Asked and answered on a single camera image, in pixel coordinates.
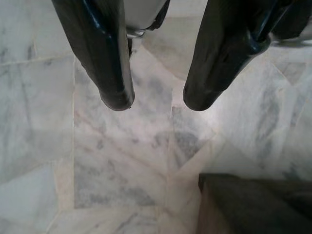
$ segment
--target marble floor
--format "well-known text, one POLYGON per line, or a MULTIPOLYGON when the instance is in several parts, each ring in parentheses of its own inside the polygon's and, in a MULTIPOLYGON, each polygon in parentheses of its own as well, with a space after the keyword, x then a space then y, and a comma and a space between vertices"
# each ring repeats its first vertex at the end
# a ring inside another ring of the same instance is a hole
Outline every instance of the marble floor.
POLYGON ((0 1, 1 234, 194 234, 200 172, 312 179, 312 42, 273 45, 193 112, 182 89, 205 0, 194 2, 173 0, 146 34, 135 103, 116 113, 50 0, 0 1))

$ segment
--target floor tile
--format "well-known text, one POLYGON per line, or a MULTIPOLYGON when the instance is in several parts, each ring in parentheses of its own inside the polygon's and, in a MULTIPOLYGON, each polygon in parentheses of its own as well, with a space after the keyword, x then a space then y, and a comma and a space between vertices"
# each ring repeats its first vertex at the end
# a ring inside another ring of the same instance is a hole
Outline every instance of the floor tile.
POLYGON ((0 67, 0 183, 70 155, 73 58, 0 67))
POLYGON ((0 233, 1 234, 42 234, 27 226, 16 224, 0 218, 0 233))
POLYGON ((114 112, 80 66, 76 69, 75 115, 91 123, 123 151, 162 174, 167 172, 171 129, 172 75, 142 49, 132 60, 136 99, 131 109, 114 112))
POLYGON ((58 211, 52 167, 0 186, 0 217, 44 232, 58 211))
POLYGON ((183 100, 183 89, 185 82, 176 79, 172 84, 172 106, 174 107, 186 107, 183 100))
POLYGON ((263 178, 268 173, 245 157, 222 135, 214 135, 207 143, 171 175, 167 184, 166 208, 194 233, 201 194, 200 173, 232 174, 245 178, 263 178))
POLYGON ((276 62, 274 65, 292 85, 296 85, 300 81, 307 67, 304 62, 276 62))
POLYGON ((74 161, 73 157, 62 158, 53 165, 58 207, 60 211, 74 208, 74 161))
POLYGON ((203 115, 215 132, 265 168, 281 153, 297 98, 279 70, 259 58, 203 115))
POLYGON ((167 17, 161 28, 146 32, 142 44, 177 78, 186 80, 200 23, 201 17, 167 17))
POLYGON ((202 16, 207 5, 207 0, 171 0, 168 17, 202 16))
POLYGON ((155 209, 84 209, 62 213, 48 234, 157 234, 155 209))
POLYGON ((55 57, 72 52, 51 0, 30 0, 32 25, 38 58, 55 57))
POLYGON ((263 56, 273 62, 312 62, 312 41, 301 44, 273 42, 263 56))
POLYGON ((76 208, 164 204, 163 174, 123 150, 122 142, 94 131, 75 134, 76 208))
POLYGON ((160 210, 159 218, 159 234, 189 234, 190 230, 169 211, 160 210))
POLYGON ((171 173, 187 163, 215 135, 206 119, 186 107, 172 108, 172 124, 169 156, 171 173))
POLYGON ((312 179, 312 104, 304 106, 301 117, 288 134, 283 147, 282 156, 276 166, 276 173, 282 179, 312 179))
POLYGON ((29 0, 0 2, 0 64, 35 56, 29 0))
POLYGON ((307 97, 312 102, 312 63, 306 64, 306 69, 295 87, 301 95, 307 97))

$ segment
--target white marble tile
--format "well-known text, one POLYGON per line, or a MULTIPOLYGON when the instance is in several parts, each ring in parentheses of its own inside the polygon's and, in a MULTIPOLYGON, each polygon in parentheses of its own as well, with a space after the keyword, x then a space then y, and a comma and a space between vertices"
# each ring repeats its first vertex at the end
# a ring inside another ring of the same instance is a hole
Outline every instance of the white marble tile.
POLYGON ((208 0, 171 0, 167 16, 203 16, 208 0))
POLYGON ((190 230, 172 213, 161 209, 159 218, 159 234, 189 234, 190 230))
POLYGON ((281 153, 297 97, 275 66, 256 58, 202 115, 264 168, 281 153))
POLYGON ((195 233, 200 205, 200 173, 232 174, 245 178, 268 177, 222 135, 215 135, 179 171, 169 177, 166 208, 195 233))
POLYGON ((157 234, 153 207, 84 209, 62 213, 48 234, 157 234))
POLYGON ((312 63, 304 62, 274 62, 274 65, 299 91, 312 101, 312 63))
POLYGON ((268 173, 226 142, 206 173, 231 174, 241 178, 268 177, 268 173))
POLYGON ((44 232, 58 211, 50 165, 0 185, 0 217, 44 232))
POLYGON ((200 113, 187 107, 172 107, 169 170, 174 173, 187 163, 215 133, 200 113))
POLYGON ((73 157, 62 158, 53 165, 58 207, 60 211, 74 208, 74 161, 73 157))
POLYGON ((37 57, 50 58, 70 54, 72 49, 58 19, 52 1, 30 1, 37 57))
POLYGON ((274 175, 290 180, 312 179, 312 104, 304 106, 302 115, 288 132, 282 156, 274 175))
POLYGON ((73 58, 0 66, 0 183, 72 149, 73 58))
POLYGON ((0 1, 0 64, 35 56, 29 0, 0 1))
POLYGON ((108 109, 96 86, 78 66, 75 114, 123 151, 165 174, 173 75, 144 48, 132 57, 131 65, 136 99, 132 108, 124 112, 108 109))
POLYGON ((292 85, 296 85, 306 70, 304 62, 275 62, 274 65, 292 85))
POLYGON ((174 107, 186 107, 183 100, 183 89, 185 82, 176 79, 172 84, 172 106, 174 107))
POLYGON ((142 43, 177 78, 186 80, 200 23, 201 17, 167 17, 161 28, 146 32, 142 43))
POLYGON ((0 233, 1 234, 42 234, 27 226, 16 224, 8 220, 0 218, 0 233))
POLYGON ((312 40, 302 44, 273 42, 263 56, 273 62, 312 62, 312 40))
POLYGON ((302 115, 302 112, 304 110, 304 106, 307 103, 307 98, 303 95, 299 95, 297 97, 293 113, 292 113, 292 119, 291 119, 291 127, 295 127, 298 123, 299 118, 302 115))
POLYGON ((197 224, 200 205, 198 176, 211 168, 225 142, 222 136, 214 136, 179 171, 169 177, 165 207, 182 222, 189 233, 195 233, 197 224))
POLYGON ((163 205, 165 175, 83 124, 75 131, 75 207, 163 205))

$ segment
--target gray marble vein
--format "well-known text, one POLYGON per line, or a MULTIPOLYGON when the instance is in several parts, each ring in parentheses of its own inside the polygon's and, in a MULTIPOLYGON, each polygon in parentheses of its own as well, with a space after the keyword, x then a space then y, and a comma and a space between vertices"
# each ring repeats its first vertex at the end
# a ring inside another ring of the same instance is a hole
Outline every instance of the gray marble vein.
POLYGON ((304 110, 304 106, 307 103, 307 98, 303 95, 298 95, 293 113, 292 113, 292 119, 291 119, 291 127, 296 126, 298 123, 299 118, 302 115, 302 112, 304 110))
POLYGON ((304 62, 276 62, 274 65, 292 85, 299 82, 307 66, 304 62))
POLYGON ((168 17, 202 17, 207 5, 207 0, 171 0, 168 17))
POLYGON ((280 156, 297 97, 275 66, 256 58, 203 114, 216 132, 265 168, 280 156))
POLYGON ((0 66, 0 183, 72 149, 73 58, 0 66))
POLYGON ((129 155, 122 142, 81 132, 82 124, 75 137, 76 208, 163 204, 164 175, 129 155))
POLYGON ((124 112, 108 109, 96 86, 77 65, 75 115, 91 123, 123 151, 166 174, 172 75, 144 48, 135 54, 131 65, 136 99, 124 112))
POLYGON ((169 169, 174 173, 187 163, 215 133, 199 113, 186 107, 172 108, 172 123, 169 169))
POLYGON ((49 165, 0 185, 0 217, 6 220, 45 232, 57 211, 53 170, 49 165))
POLYGON ((301 95, 307 97, 312 102, 312 62, 306 63, 306 69, 300 77, 296 88, 301 95))
POLYGON ((200 23, 201 16, 167 17, 158 30, 146 32, 142 44, 177 78, 186 80, 200 23))
POLYGON ((312 179, 312 104, 306 103, 302 115, 287 134, 279 164, 278 177, 290 180, 312 179))
POLYGON ((72 52, 51 0, 30 0, 38 58, 72 52))
POLYGON ((157 234, 153 207, 83 209, 62 213, 48 234, 157 234))
POLYGON ((214 135, 168 180, 166 208, 173 217, 181 221, 189 233, 195 233, 197 225, 201 197, 198 189, 200 173, 232 174, 245 178, 268 175, 224 136, 214 135))
POLYGON ((312 40, 302 44, 272 43, 263 57, 273 62, 312 62, 312 40))
POLYGON ((1 0, 0 64, 31 60, 34 53, 28 0, 1 0))

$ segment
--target black leg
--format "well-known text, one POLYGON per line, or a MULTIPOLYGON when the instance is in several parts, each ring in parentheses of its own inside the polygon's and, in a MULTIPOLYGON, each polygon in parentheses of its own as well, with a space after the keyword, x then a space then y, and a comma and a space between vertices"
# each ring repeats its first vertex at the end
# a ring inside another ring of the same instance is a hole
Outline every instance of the black leg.
POLYGON ((196 111, 208 109, 241 70, 269 48, 268 34, 291 3, 209 0, 184 88, 186 105, 196 111))
POLYGON ((71 47, 103 102, 122 111, 135 95, 123 0, 52 0, 71 47))

